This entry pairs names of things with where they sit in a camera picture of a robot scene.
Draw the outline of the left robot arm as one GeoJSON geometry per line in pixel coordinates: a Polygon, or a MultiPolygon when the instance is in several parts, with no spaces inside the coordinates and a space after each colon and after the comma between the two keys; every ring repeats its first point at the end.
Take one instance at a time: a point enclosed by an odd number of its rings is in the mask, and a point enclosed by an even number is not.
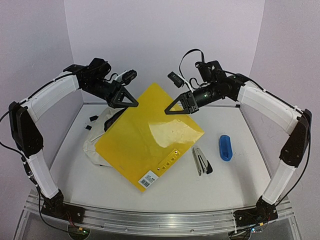
{"type": "Polygon", "coordinates": [[[47,208],[57,218],[64,217],[68,210],[65,203],[54,198],[59,189],[46,164],[44,139],[36,123],[51,107],[78,90],[106,101],[114,109],[137,107],[138,101],[126,89],[137,77],[137,72],[126,70],[114,80],[107,80],[111,69],[111,65],[101,58],[94,58],[89,65],[72,64],[22,102],[14,101],[9,105],[12,138],[26,160],[27,171],[31,172],[35,185],[51,199],[47,208]]]}

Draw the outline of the blue pencil case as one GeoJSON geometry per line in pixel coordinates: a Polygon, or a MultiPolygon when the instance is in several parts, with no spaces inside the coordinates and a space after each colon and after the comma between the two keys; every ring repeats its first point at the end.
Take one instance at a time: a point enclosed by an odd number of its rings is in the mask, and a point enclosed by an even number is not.
{"type": "Polygon", "coordinates": [[[219,138],[219,154],[225,162],[229,162],[233,157],[231,138],[228,135],[221,135],[219,138]]]}

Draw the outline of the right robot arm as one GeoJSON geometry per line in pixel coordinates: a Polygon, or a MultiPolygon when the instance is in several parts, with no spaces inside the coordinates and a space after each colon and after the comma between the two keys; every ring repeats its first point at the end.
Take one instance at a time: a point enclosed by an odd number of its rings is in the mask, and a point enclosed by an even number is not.
{"type": "Polygon", "coordinates": [[[241,73],[223,69],[219,61],[206,61],[204,53],[195,62],[202,82],[192,84],[195,78],[186,79],[182,67],[167,76],[177,88],[187,87],[165,109],[167,115],[190,115],[211,103],[230,99],[243,107],[261,114],[280,130],[283,145],[279,150],[279,163],[270,182],[262,193],[262,203],[272,206],[279,203],[294,172],[304,158],[310,157],[312,140],[312,113],[301,109],[263,88],[241,73]]]}

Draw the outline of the cream canvas backpack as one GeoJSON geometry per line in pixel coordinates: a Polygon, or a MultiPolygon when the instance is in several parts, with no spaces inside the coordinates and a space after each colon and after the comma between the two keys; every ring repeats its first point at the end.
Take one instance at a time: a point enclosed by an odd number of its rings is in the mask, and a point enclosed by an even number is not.
{"type": "Polygon", "coordinates": [[[96,151],[96,143],[111,127],[111,125],[120,117],[126,108],[111,108],[107,107],[96,119],[89,130],[89,133],[83,144],[83,151],[87,158],[95,165],[111,167],[96,151]]]}

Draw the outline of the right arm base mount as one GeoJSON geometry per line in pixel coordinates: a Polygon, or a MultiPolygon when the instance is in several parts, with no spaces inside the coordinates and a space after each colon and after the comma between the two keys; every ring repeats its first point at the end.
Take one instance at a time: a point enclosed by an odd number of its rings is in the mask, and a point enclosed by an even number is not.
{"type": "Polygon", "coordinates": [[[253,208],[236,210],[233,213],[237,227],[266,224],[278,218],[275,204],[269,204],[260,197],[253,208]]]}

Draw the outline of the aluminium front rail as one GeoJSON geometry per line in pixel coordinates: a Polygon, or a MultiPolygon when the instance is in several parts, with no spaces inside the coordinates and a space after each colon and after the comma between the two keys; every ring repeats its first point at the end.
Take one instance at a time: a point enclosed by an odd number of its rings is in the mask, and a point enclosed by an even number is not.
{"type": "Polygon", "coordinates": [[[14,239],[107,239],[112,234],[138,239],[299,240],[301,234],[288,199],[277,206],[276,220],[241,226],[233,209],[203,212],[141,212],[70,203],[72,217],[49,216],[38,192],[31,190],[14,239]]]}

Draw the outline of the silver black stapler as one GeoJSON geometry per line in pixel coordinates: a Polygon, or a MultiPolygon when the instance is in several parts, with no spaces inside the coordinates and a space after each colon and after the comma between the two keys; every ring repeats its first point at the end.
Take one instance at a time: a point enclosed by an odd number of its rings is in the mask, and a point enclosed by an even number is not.
{"type": "Polygon", "coordinates": [[[207,160],[204,153],[199,147],[193,147],[191,152],[199,176],[202,176],[203,174],[209,175],[213,173],[213,168],[210,162],[207,160]]]}

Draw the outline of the yellow book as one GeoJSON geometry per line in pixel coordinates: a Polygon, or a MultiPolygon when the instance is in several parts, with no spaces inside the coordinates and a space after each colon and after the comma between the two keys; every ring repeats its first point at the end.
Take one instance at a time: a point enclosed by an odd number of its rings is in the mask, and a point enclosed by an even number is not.
{"type": "Polygon", "coordinates": [[[147,190],[204,131],[186,114],[168,115],[173,99],[151,84],[95,144],[96,152],[139,191],[147,190]]]}

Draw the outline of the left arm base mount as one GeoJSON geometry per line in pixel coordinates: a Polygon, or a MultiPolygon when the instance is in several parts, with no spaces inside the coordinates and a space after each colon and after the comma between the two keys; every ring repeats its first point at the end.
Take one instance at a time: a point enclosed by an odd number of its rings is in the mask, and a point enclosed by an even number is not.
{"type": "Polygon", "coordinates": [[[44,200],[40,212],[45,216],[65,220],[70,224],[81,224],[83,222],[85,209],[81,206],[65,203],[64,195],[60,189],[52,198],[45,197],[42,192],[40,192],[40,195],[44,200]]]}

